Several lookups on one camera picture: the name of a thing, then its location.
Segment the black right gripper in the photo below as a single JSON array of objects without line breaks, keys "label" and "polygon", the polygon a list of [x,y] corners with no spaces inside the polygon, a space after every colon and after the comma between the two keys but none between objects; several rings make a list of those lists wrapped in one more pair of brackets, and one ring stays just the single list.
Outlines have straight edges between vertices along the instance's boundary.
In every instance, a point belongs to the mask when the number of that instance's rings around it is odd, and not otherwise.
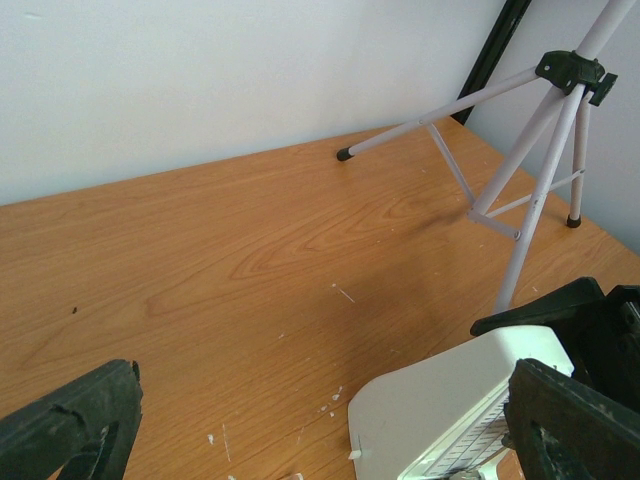
[{"label": "black right gripper", "polygon": [[574,380],[612,400],[639,398],[638,286],[618,285],[605,296],[593,277],[580,277],[525,305],[475,321],[470,334],[552,322],[574,365]]}]

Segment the white metronome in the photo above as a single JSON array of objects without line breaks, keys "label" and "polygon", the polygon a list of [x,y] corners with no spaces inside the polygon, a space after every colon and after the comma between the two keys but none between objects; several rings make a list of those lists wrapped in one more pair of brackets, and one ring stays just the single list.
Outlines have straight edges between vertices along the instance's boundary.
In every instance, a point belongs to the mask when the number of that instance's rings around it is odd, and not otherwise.
[{"label": "white metronome", "polygon": [[357,478],[446,479],[464,470],[489,477],[488,465],[504,455],[503,408],[521,359],[574,371],[551,328],[511,326],[368,382],[348,406]]}]

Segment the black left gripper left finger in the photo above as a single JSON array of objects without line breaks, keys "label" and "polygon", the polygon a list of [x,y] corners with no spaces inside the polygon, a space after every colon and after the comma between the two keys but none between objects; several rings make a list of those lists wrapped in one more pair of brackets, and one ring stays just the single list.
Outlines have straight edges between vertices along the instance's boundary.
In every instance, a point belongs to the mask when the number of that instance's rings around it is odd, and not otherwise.
[{"label": "black left gripper left finger", "polygon": [[1,419],[3,479],[121,479],[142,419],[140,369],[116,359]]}]

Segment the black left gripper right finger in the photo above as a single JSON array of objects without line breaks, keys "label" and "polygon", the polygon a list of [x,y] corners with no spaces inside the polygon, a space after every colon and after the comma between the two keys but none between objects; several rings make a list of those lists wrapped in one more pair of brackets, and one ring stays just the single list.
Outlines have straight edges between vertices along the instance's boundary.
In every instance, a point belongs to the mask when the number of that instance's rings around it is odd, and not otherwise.
[{"label": "black left gripper right finger", "polygon": [[520,359],[504,407],[527,479],[637,479],[639,414],[535,359]]}]

